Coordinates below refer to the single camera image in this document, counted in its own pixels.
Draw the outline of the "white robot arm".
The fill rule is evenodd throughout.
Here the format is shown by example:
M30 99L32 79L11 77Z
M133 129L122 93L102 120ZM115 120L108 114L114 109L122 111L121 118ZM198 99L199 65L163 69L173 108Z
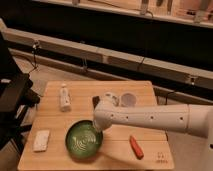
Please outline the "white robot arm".
M93 124L98 131L117 124L210 138L213 136L213 106L178 104L120 107L118 97L107 92L94 109Z

